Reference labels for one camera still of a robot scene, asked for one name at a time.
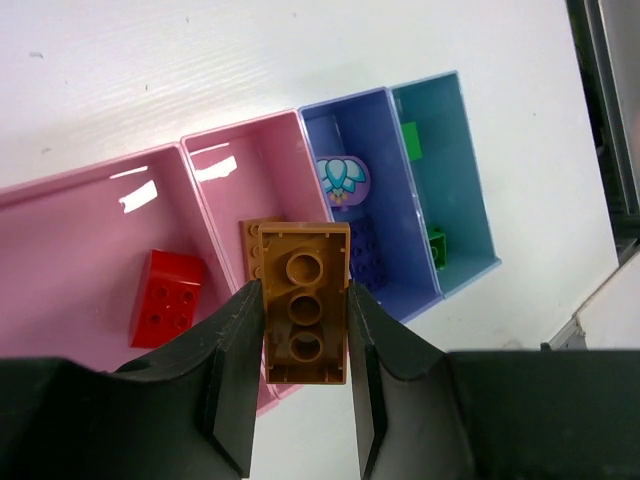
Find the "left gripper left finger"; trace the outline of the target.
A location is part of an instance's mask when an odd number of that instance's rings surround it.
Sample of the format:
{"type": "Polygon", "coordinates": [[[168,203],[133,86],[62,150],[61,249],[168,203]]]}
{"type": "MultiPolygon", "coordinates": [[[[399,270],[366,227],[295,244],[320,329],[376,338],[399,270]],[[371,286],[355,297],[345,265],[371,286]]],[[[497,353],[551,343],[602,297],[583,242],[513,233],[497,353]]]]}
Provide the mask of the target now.
{"type": "Polygon", "coordinates": [[[99,372],[1,363],[5,479],[245,479],[264,333],[252,281],[166,345],[99,372]]]}

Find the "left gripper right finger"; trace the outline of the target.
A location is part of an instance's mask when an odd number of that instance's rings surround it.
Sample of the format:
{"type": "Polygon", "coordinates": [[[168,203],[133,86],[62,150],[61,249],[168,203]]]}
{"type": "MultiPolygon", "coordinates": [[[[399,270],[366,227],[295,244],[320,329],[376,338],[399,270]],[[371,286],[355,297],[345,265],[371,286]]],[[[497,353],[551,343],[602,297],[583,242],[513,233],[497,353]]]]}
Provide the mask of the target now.
{"type": "Polygon", "coordinates": [[[635,479],[635,350],[444,352],[348,290],[364,479],[635,479]]]}

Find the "red flower lego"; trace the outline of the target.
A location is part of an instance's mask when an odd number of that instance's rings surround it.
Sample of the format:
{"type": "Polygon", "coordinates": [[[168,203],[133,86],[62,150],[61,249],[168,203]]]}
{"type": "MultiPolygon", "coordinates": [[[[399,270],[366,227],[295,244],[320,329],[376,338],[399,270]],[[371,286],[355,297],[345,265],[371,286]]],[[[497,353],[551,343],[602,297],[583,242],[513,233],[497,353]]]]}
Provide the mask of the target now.
{"type": "Polygon", "coordinates": [[[198,257],[150,250],[131,314],[129,346],[155,349],[188,330],[205,273],[205,264],[198,257]]]}

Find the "dark green lego brick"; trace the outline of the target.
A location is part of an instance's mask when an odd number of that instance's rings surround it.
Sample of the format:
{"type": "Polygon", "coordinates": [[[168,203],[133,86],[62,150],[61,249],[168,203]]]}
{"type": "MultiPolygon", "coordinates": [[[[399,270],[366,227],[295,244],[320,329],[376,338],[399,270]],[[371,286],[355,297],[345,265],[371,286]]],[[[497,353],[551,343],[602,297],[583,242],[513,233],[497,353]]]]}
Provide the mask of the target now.
{"type": "Polygon", "coordinates": [[[445,232],[437,226],[427,228],[429,246],[435,268],[442,270],[447,266],[447,239],[445,232]]]}

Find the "orange lego brick from stack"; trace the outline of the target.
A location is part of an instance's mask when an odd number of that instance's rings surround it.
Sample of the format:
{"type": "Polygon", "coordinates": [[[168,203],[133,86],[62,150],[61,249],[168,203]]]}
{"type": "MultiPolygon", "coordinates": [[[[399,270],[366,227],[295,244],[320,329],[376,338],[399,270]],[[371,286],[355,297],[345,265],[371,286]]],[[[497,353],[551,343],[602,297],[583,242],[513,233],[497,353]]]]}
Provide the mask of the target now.
{"type": "Polygon", "coordinates": [[[350,226],[267,222],[258,238],[266,381],[344,384],[350,226]]]}

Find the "purple paw print lego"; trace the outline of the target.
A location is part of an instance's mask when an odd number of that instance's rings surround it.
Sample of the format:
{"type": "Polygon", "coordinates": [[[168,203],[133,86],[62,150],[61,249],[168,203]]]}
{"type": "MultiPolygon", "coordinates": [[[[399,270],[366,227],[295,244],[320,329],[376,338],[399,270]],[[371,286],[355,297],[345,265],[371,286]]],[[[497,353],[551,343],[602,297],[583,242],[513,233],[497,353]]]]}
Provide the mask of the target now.
{"type": "Polygon", "coordinates": [[[316,170],[332,209],[356,207],[369,195],[371,174],[366,164],[356,156],[319,157],[316,170]]]}

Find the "long green lego plate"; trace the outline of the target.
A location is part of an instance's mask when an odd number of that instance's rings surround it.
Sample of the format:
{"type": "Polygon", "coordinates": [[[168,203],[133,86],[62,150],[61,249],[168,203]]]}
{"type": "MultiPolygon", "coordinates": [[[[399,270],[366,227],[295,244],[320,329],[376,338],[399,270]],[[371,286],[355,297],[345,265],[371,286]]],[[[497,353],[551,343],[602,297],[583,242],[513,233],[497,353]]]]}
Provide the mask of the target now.
{"type": "Polygon", "coordinates": [[[423,153],[417,124],[415,122],[402,123],[401,131],[409,160],[420,160],[423,157],[423,153]]]}

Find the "purple lego brick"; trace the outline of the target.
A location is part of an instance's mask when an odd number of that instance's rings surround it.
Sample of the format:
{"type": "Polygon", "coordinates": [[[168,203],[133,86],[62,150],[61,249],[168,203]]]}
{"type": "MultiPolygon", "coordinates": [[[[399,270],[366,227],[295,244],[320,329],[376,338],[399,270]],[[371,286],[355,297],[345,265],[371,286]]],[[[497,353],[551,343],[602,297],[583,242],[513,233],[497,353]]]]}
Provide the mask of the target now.
{"type": "Polygon", "coordinates": [[[383,288],[388,275],[373,221],[369,215],[365,215],[351,222],[350,229],[352,278],[370,292],[383,288]]]}

